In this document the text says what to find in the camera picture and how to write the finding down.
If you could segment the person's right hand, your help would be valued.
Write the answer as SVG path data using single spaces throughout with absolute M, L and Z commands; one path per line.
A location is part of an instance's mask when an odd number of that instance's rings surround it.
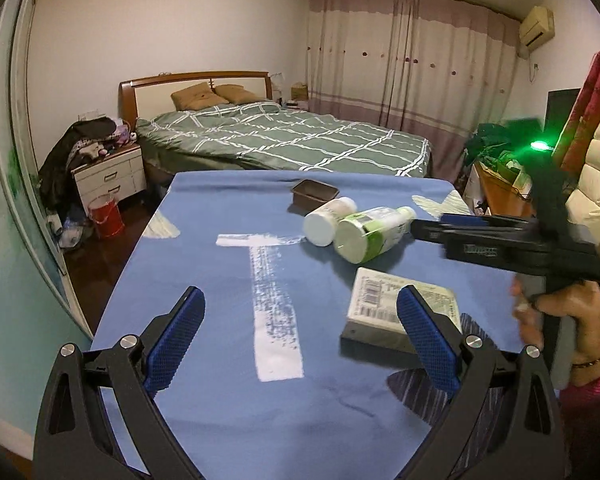
M 575 382 L 600 377 L 600 286 L 584 281 L 535 299 L 516 278 L 510 290 L 519 335 L 556 360 L 571 362 Z

